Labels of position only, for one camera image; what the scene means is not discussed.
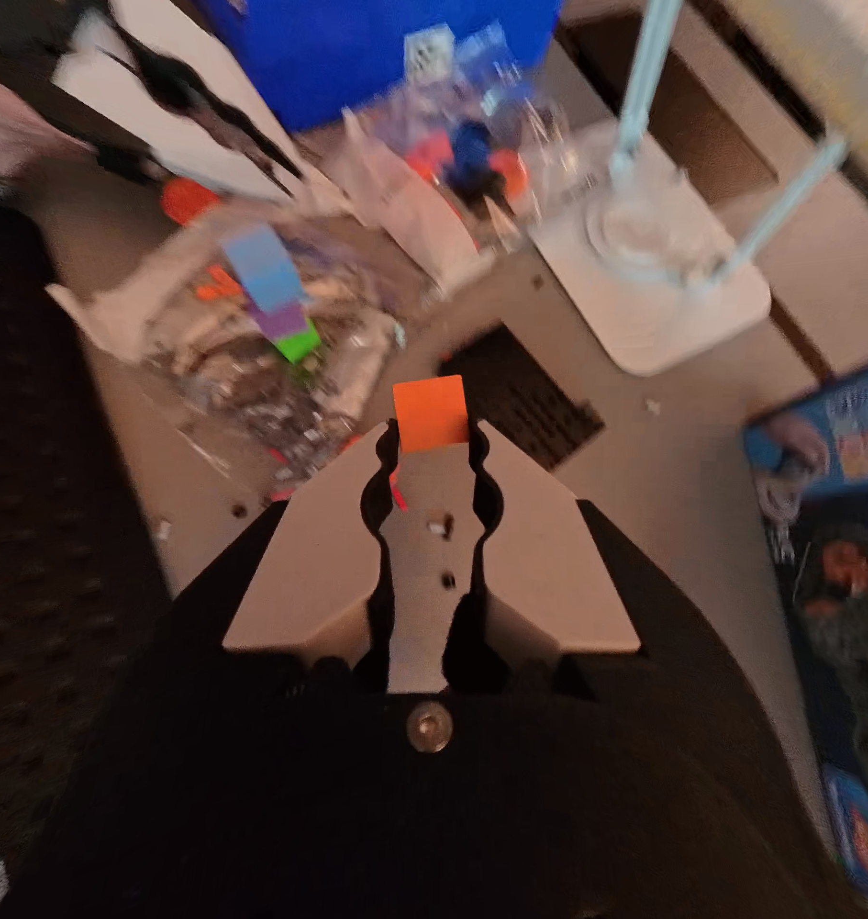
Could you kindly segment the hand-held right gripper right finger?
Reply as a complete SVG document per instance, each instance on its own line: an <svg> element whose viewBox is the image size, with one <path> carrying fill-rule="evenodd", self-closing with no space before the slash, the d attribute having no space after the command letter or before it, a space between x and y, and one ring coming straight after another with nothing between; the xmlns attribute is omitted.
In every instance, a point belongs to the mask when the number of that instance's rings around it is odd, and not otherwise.
<svg viewBox="0 0 868 919"><path fill-rule="evenodd" d="M575 495L490 424L471 424L474 514L483 526L449 631L451 680L555 672L583 655L642 648Z"/></svg>

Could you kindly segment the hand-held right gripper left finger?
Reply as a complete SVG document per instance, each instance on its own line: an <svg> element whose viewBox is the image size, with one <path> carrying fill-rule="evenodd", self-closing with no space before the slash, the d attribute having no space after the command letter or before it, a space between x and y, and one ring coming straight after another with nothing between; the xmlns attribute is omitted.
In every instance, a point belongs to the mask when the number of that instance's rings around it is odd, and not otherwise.
<svg viewBox="0 0 868 919"><path fill-rule="evenodd" d="M287 502L223 638L309 667L389 658L395 603L382 524L394 509L396 425L380 424Z"/></svg>

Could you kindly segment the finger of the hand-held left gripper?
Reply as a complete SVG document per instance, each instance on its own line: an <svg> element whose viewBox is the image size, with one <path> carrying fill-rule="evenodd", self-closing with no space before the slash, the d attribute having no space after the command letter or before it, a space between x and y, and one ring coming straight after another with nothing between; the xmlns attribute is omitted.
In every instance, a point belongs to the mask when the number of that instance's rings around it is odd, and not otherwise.
<svg viewBox="0 0 868 919"><path fill-rule="evenodd" d="M100 51L68 54L56 67L54 83L143 141L174 175L214 192L284 201L284 190L244 155L218 144L201 126L166 112L111 56Z"/></svg>
<svg viewBox="0 0 868 919"><path fill-rule="evenodd" d="M251 80L222 43L173 2L119 3L119 64L169 115L245 157L267 180L308 180Z"/></svg>

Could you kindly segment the light blue foam cube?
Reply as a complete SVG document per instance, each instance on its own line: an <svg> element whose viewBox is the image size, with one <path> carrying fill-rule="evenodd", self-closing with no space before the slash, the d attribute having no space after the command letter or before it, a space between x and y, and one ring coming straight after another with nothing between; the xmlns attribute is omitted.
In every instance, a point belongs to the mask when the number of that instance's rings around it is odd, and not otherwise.
<svg viewBox="0 0 868 919"><path fill-rule="evenodd" d="M270 224L222 236L220 245L239 284L261 312L274 314L305 300L300 274Z"/></svg>

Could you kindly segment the orange foam cube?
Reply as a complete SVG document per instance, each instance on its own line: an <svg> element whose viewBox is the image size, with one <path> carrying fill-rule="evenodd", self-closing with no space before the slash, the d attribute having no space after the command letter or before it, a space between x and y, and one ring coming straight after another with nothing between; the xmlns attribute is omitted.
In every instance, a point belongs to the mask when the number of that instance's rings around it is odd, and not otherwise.
<svg viewBox="0 0 868 919"><path fill-rule="evenodd" d="M469 441L462 376L400 382L393 386L393 397L402 452L425 452Z"/></svg>

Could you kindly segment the green foam cube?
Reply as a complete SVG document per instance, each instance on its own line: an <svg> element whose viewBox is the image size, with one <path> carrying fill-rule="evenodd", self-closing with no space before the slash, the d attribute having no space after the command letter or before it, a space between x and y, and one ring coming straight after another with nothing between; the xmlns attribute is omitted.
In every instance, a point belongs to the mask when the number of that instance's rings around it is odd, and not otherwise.
<svg viewBox="0 0 868 919"><path fill-rule="evenodd" d="M302 330L285 337L273 339L272 343L290 364L299 365L320 348L322 339L312 320L307 319Z"/></svg>

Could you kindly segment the purple foam cube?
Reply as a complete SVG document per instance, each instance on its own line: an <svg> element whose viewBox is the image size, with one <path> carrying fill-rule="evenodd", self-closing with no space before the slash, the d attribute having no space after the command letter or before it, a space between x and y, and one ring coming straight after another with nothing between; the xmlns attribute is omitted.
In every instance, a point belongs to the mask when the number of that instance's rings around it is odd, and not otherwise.
<svg viewBox="0 0 868 919"><path fill-rule="evenodd" d="M311 328L302 303L298 301L284 303L268 311L251 303L249 312L260 333L271 342L300 336Z"/></svg>

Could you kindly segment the white label wheels bag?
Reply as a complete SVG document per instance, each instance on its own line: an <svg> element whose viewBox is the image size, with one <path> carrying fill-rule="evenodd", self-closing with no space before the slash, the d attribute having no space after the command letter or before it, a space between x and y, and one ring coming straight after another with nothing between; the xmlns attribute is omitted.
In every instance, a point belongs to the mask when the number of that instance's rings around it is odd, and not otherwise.
<svg viewBox="0 0 868 919"><path fill-rule="evenodd" d="M538 88L499 21L420 63L360 109L342 110L327 160L358 220L379 229L446 298L522 246L589 183L565 110Z"/></svg>

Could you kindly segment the grey desk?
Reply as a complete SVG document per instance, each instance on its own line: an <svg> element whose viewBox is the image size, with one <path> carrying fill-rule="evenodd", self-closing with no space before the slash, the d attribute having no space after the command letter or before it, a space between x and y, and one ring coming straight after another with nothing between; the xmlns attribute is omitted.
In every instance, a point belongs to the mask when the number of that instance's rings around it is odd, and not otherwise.
<svg viewBox="0 0 868 919"><path fill-rule="evenodd" d="M95 164L51 161L30 180L24 205L42 230L61 283L87 301L119 286L138 264L175 232L152 189L104 172ZM524 250L452 301L435 304L433 318L409 335L405 350L387 360L367 403L359 430L394 413L392 384L436 371L452 346L503 323L532 353L566 395L589 403L604 430L557 468L555 476L578 498L589 499L591 527L598 545L616 564L625 563L627 540L674 585L652 611L653 625L677 627L677 614L697 610L726 643L743 670L757 704L747 705L731 689L728 709L715 704L715 676L700 670L715 664L714 650L677 648L677 676L668 687L680 703L671 712L655 701L656 714L680 729L693 750L714 755L715 740L731 749L717 751L716 765L738 798L754 795L754 816L767 817L767 792L778 802L765 835L778 854L796 865L825 855L830 830L820 803L815 754L805 725L804 706L790 639L757 513L741 447L740 427L755 410L797 394L813 383L783 333L767 320L714 351L675 370L638 379L614 368L611 360L551 277L543 259ZM140 379L109 355L81 339L111 436L118 444L165 582L176 595L207 563L239 536L263 509L267 475L260 464L242 472L220 471L145 394ZM655 417L645 399L660 402ZM393 550L396 597L424 603L397 619L396 637L421 637L423 607L433 626L452 609L446 589L437 587L434 565L450 568L468 588L472 536L481 527L468 508L457 509L457 524L468 528L460 547L444 547L456 561L435 562L433 547L421 538L418 502L434 500L433 460L416 455L405 461L400 482L407 513L394 511L386 536L405 536L409 548ZM712 706L703 711L690 701Z"/></svg>

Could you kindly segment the blue plastic bin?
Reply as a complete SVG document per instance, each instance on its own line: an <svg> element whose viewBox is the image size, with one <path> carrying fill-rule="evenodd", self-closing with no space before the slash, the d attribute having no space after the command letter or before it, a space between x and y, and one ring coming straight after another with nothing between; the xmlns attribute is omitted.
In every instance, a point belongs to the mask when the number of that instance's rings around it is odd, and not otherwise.
<svg viewBox="0 0 868 919"><path fill-rule="evenodd" d="M562 1L195 2L289 132L335 121L340 109L405 75L405 41L446 27L455 40L497 23L526 66L540 63Z"/></svg>

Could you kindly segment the clear bag of grey beams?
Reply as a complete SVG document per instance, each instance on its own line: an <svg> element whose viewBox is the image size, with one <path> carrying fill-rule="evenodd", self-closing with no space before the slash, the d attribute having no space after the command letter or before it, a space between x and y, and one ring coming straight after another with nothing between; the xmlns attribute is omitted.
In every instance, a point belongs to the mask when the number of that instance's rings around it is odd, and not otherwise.
<svg viewBox="0 0 868 919"><path fill-rule="evenodd" d="M322 345L290 364L259 331L221 237L270 224L305 290ZM373 233L232 201L178 229L118 287L77 298L47 287L95 348L138 376L145 394L227 472L272 451L291 484L316 474L356 432L415 305Z"/></svg>

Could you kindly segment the black studded baseplate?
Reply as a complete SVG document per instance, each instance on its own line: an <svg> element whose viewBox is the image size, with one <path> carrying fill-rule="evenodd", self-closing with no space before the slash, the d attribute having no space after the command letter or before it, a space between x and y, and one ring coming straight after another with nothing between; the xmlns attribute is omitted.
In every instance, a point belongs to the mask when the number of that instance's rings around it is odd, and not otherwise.
<svg viewBox="0 0 868 919"><path fill-rule="evenodd" d="M168 606L37 225L0 206L0 867L22 871Z"/></svg>

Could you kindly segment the blue robot kit box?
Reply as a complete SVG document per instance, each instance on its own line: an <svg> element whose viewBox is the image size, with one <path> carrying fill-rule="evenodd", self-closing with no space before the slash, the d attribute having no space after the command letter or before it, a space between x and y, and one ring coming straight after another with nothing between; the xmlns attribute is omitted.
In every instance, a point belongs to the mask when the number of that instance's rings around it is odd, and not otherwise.
<svg viewBox="0 0 868 919"><path fill-rule="evenodd" d="M868 366L743 431L838 861L868 902Z"/></svg>

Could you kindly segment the white book stand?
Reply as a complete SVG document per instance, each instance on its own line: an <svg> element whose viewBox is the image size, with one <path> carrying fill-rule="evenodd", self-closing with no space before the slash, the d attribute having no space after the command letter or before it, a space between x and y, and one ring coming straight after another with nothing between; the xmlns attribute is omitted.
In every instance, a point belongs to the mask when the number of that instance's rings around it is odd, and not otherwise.
<svg viewBox="0 0 868 919"><path fill-rule="evenodd" d="M775 304L868 357L868 2L569 2L540 75L599 185L533 240L620 369Z"/></svg>

